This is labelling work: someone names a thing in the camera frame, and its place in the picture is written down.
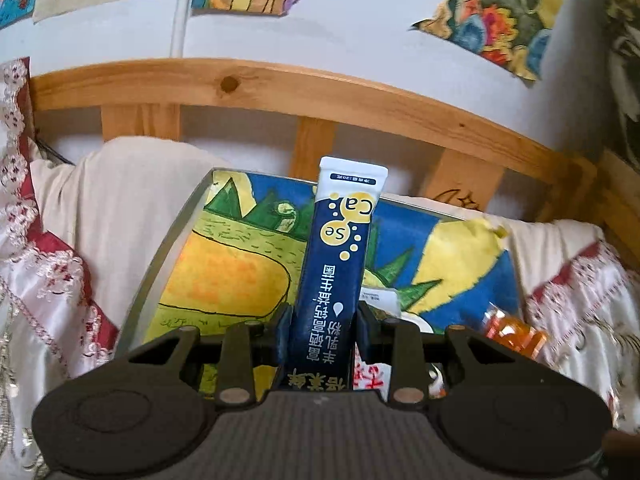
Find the blue calcium milk powder sachet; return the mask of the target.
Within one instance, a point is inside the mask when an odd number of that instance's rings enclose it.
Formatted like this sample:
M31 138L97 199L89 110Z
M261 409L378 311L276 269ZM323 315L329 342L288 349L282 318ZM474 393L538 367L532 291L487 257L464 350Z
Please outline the blue calcium milk powder sachet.
M388 170L323 157L280 387L341 391L352 384L352 321L370 223Z

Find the camouflage fabric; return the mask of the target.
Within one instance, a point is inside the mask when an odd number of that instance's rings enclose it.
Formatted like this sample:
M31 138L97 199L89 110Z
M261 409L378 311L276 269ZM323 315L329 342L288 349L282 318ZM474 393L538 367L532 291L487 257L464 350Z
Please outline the camouflage fabric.
M604 0L608 35L608 76L620 140L614 150L639 171L639 0Z

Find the white wall pipe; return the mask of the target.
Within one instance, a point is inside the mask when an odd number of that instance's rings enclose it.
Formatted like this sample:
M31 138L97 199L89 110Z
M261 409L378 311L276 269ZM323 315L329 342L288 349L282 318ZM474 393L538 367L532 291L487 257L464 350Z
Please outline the white wall pipe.
M186 22L190 18L191 0L177 0L174 19L172 20L169 56L182 58L184 38L186 38Z

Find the wooden sofa backrest frame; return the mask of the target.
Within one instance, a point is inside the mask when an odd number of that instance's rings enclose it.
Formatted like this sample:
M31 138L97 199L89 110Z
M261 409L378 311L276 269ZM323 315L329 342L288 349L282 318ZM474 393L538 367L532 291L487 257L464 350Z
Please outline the wooden sofa backrest frame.
M224 58L159 58L88 65L34 78L36 110L99 107L102 136L178 140L186 106L294 116L288 172L310 179L333 148L338 125L396 134L442 149L424 197L468 192L485 208L507 171L549 185L539 220L573 218L600 226L630 260L639 257L639 178L605 157L569 158L485 118L387 84L322 70Z

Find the orange jelly snack bag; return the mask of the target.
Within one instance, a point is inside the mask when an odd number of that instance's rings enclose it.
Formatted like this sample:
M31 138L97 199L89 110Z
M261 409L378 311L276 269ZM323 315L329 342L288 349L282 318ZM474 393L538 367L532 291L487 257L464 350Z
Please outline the orange jelly snack bag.
M532 360L537 359L548 341L548 335L543 330L537 330L494 304L490 304L484 314L482 333L488 339Z

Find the floral satin sofa cover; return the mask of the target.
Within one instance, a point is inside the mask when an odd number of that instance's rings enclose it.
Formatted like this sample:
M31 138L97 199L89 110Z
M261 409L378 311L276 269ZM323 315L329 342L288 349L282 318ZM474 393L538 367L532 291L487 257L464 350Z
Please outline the floral satin sofa cover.
M81 258L40 222L29 168L23 108L29 70L1 67L1 301L6 322L23 322L62 375L36 392L27 411L32 430L52 390L113 361L116 327L90 297ZM55 479L634 479L637 454L614 455L602 440L596 468L578 471L489 471L462 460L425 416L387 406L375 389L282 389L282 364L254 369L258 403L225 412L204 441L178 463L152 474L64 474Z

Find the cream cushion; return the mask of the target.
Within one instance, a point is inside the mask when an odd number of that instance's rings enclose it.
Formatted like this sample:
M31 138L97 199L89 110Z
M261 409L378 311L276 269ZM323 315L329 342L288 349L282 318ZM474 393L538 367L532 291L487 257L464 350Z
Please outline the cream cushion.
M232 168L191 144L145 136L107 142L75 166L33 153L30 173L43 227L87 263L93 300L117 328L186 200L210 170ZM389 192L382 197L506 228L525 298L555 278L564 263L604 240L601 228L575 220L524 222L428 198Z

